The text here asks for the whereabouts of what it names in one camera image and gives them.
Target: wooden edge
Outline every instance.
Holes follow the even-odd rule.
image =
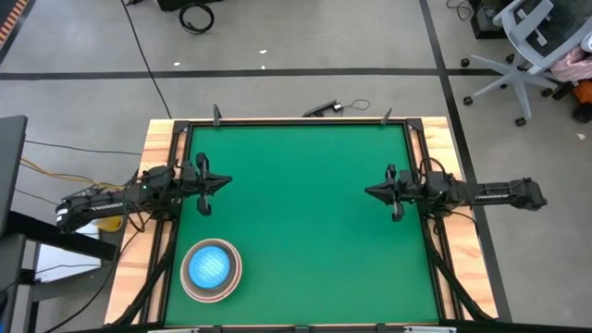
[[[405,119],[408,117],[391,117],[390,119]],[[263,117],[263,118],[222,118],[220,122],[223,124],[228,121],[278,121],[278,120],[300,120],[300,121],[331,121],[331,120],[380,120],[382,117],[323,117],[323,118],[301,118],[301,117]],[[427,142],[428,152],[430,157],[436,158],[446,168],[448,173],[454,174],[457,179],[462,179],[463,175],[460,170],[460,165],[456,156],[456,150],[448,120],[445,117],[421,117],[424,123],[424,134]],[[213,121],[211,118],[196,118],[196,119],[153,119],[150,122],[144,150],[142,152],[142,160],[140,162],[140,172],[150,169],[151,167],[162,166],[167,163],[168,153],[173,137],[173,126],[175,121]],[[177,148],[177,159],[181,159],[184,151],[186,133],[179,135],[179,142]],[[418,147],[416,144],[417,137],[413,138],[415,141],[413,147]],[[417,162],[421,161],[422,157],[415,153]],[[472,216],[468,208],[459,208],[458,212]],[[496,306],[493,300],[493,294],[489,284],[485,261],[481,252],[479,239],[476,235],[476,229],[473,221],[462,216],[450,216],[444,219],[445,228],[448,234],[450,253],[457,278],[464,285],[469,294],[481,306],[481,308],[491,316],[496,316]],[[127,225],[124,244],[135,233],[135,229]],[[146,232],[138,235],[129,245],[129,248],[122,254],[114,277],[113,288],[111,290],[111,297],[105,315],[105,323],[110,323],[117,319],[130,304],[135,297],[138,290],[142,287],[148,270],[148,261],[150,258],[150,251],[146,249],[152,248],[154,241],[154,223],[149,223]],[[164,247],[167,245],[168,235],[163,238],[161,243],[161,254]],[[450,289],[446,280],[439,275],[439,282],[442,289],[442,297],[445,303],[445,313],[447,316],[452,314]],[[162,281],[154,287],[149,318],[155,320],[160,304],[160,297],[163,289]],[[470,316],[465,311],[465,318]]]
[[[456,179],[463,179],[448,120],[445,117],[424,117],[422,120],[430,157],[436,158],[447,173],[452,173]],[[455,212],[473,216],[468,207],[459,207]],[[444,225],[456,277],[481,309],[496,317],[498,312],[474,222],[463,216],[452,215],[444,218]],[[471,318],[466,310],[464,317]]]

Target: chair backrest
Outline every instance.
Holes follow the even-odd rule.
[[[592,6],[587,5],[592,1],[585,1],[514,0],[494,23],[503,27],[514,48],[533,64],[529,73],[537,74],[562,59],[592,31]],[[553,25],[561,27],[548,29],[554,32],[553,43],[549,43],[541,31]]]

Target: black floor stripe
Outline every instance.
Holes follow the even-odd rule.
[[[429,38],[430,45],[432,46],[432,52],[434,53],[434,59],[436,60],[436,67],[438,69],[438,76],[440,83],[442,84],[442,91],[446,99],[446,107],[450,113],[450,122],[452,124],[452,131],[456,138],[456,144],[461,157],[462,169],[467,181],[476,182],[475,169],[473,168],[473,162],[471,155],[469,154],[469,146],[466,142],[466,137],[463,132],[463,124],[459,115],[459,110],[454,100],[454,94],[452,87],[450,86],[450,78],[446,65],[444,64],[444,57],[440,49],[438,41],[438,35],[436,34],[436,28],[434,26],[434,20],[429,10],[427,0],[419,0],[422,14],[424,15],[425,27],[427,28],[427,36]],[[493,240],[491,239],[491,232],[485,215],[483,207],[475,208],[475,219],[477,221],[477,233],[483,247],[483,255],[486,261],[487,274],[489,281],[491,282],[491,288],[493,289],[493,297],[498,309],[498,317],[506,322],[512,321],[510,314],[510,307],[508,305],[508,299],[506,298],[506,292],[501,281],[500,267],[496,258],[495,249],[493,247]]]
[[[12,29],[12,32],[10,32],[10,35],[6,39],[5,43],[2,45],[2,48],[0,49],[0,66],[2,66],[2,62],[8,54],[8,50],[10,50],[10,46],[15,41],[15,38],[17,38],[17,35],[19,34],[20,29],[22,28],[22,25],[25,23],[25,19],[27,19],[27,16],[33,8],[33,5],[35,5],[35,0],[29,0],[29,3],[27,4],[27,6],[25,6],[25,10],[23,10],[20,14],[20,17],[18,17],[17,24]]]
[[[154,71],[157,79],[245,78],[245,77],[302,77],[302,76],[432,76],[439,77],[436,68],[294,68],[294,69],[237,69]],[[446,69],[449,76],[499,75],[489,69]],[[56,72],[56,73],[0,73],[0,80],[129,80],[150,79],[145,71],[116,72]]]

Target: office chair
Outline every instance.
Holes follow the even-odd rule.
[[[516,126],[526,125],[532,117],[526,83],[547,88],[543,96],[553,94],[557,80],[547,70],[572,51],[592,31],[592,1],[588,0],[514,0],[502,9],[494,24],[503,27],[516,53],[508,55],[502,64],[471,55],[461,61],[463,68],[471,62],[493,69],[502,74],[487,87],[471,96],[464,97],[465,105],[472,105],[473,99],[495,89],[505,89],[510,84],[522,108],[523,116],[514,122]]]

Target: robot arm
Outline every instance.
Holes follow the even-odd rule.
[[[536,211],[547,204],[538,184],[531,179],[517,179],[509,182],[471,184],[456,180],[442,171],[428,171],[425,182],[413,180],[409,170],[397,171],[388,165],[385,181],[365,189],[387,205],[393,205],[393,221],[404,216],[401,203],[422,205],[433,215],[449,216],[458,206],[510,204],[519,209]]]
[[[121,191],[68,197],[56,209],[56,225],[69,233],[87,225],[96,218],[122,216],[128,213],[148,212],[152,216],[169,218],[176,212],[180,198],[199,194],[198,211],[212,214],[207,196],[232,181],[232,177],[210,173],[205,154],[196,157],[196,166],[183,162],[179,177],[173,166],[157,166],[144,171],[138,181]]]

